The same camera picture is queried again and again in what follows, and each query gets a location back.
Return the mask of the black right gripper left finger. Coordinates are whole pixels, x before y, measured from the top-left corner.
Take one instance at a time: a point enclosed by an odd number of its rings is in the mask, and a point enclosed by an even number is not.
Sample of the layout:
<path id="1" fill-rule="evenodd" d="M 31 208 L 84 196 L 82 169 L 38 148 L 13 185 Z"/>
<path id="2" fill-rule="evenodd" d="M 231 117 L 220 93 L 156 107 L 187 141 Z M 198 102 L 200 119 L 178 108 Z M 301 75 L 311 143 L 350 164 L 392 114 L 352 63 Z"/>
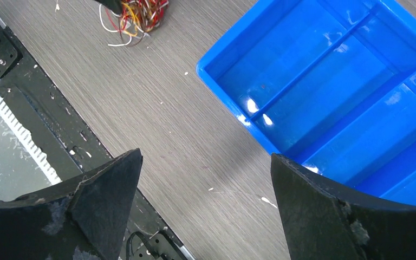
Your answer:
<path id="1" fill-rule="evenodd" d="M 0 200 L 0 259 L 118 259 L 142 163 L 133 149 L 56 185 Z"/>

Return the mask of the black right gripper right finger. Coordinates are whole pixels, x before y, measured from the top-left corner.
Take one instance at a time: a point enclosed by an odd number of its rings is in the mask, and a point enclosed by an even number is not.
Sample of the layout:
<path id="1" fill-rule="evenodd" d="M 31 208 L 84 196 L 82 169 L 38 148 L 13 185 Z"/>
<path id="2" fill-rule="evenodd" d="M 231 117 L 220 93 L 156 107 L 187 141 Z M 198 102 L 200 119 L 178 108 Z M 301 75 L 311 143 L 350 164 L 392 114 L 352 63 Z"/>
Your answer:
<path id="1" fill-rule="evenodd" d="M 292 259 L 416 259 L 416 206 L 377 198 L 272 154 Z"/>

